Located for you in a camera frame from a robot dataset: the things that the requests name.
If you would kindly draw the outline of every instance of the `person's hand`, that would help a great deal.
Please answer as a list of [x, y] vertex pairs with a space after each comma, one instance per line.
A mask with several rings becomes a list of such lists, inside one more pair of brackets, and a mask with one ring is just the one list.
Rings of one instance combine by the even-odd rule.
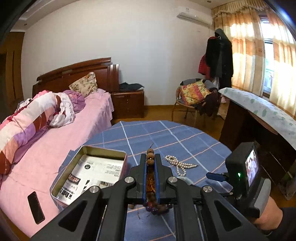
[[272, 197], [269, 197], [261, 217], [252, 220], [252, 223], [261, 230], [273, 230], [279, 226], [282, 219], [283, 211], [277, 206]]

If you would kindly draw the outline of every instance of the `red jacket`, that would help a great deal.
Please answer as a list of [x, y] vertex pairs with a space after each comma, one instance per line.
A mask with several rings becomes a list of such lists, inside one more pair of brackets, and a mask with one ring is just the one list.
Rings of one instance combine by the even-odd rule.
[[202, 57], [202, 59], [200, 60], [200, 66], [198, 68], [198, 72], [202, 75], [205, 75], [205, 78], [207, 80], [210, 79], [210, 67], [207, 66], [207, 63], [205, 62], [205, 55]]

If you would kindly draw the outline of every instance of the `tablecloth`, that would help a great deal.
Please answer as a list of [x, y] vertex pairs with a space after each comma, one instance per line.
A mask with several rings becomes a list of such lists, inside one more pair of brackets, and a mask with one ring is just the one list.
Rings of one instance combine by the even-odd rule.
[[[166, 120], [121, 121], [94, 136], [85, 145], [125, 151], [130, 167], [138, 165], [141, 154], [146, 153], [152, 145], [154, 152], [160, 154], [163, 165], [170, 166], [164, 158], [166, 155], [176, 156], [179, 161], [186, 163], [198, 164], [198, 167], [188, 169], [186, 174], [186, 177], [190, 178], [195, 185], [200, 187], [211, 185], [218, 192], [229, 192], [232, 189], [226, 182], [219, 183], [208, 180], [205, 176], [207, 172], [226, 172], [225, 158], [231, 151], [208, 134], [193, 127]], [[59, 169], [59, 175], [76, 151], [69, 152]], [[174, 166], [171, 168], [173, 175], [178, 176], [176, 168]], [[137, 205], [135, 209], [128, 210], [125, 241], [175, 239], [173, 209], [168, 213], [155, 216], [140, 205]]]

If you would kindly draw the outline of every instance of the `white wall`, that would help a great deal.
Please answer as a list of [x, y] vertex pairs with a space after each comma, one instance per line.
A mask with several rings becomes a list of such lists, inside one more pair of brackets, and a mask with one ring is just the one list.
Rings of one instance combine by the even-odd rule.
[[178, 19], [177, 6], [207, 14], [186, 0], [80, 0], [44, 17], [24, 36], [22, 87], [32, 95], [36, 78], [77, 62], [112, 57], [120, 82], [140, 83], [146, 105], [174, 104], [179, 83], [198, 74], [208, 28]]

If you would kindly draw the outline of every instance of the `pink blanket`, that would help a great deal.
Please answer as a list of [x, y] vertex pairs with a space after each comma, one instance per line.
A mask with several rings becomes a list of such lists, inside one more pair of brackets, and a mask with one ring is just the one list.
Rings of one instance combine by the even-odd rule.
[[[49, 188], [70, 150], [111, 126], [113, 104], [109, 93], [93, 93], [73, 123], [50, 129], [36, 141], [21, 161], [12, 166], [0, 190], [0, 208], [27, 236], [33, 236], [59, 212]], [[27, 196], [36, 191], [45, 221], [34, 222]]]

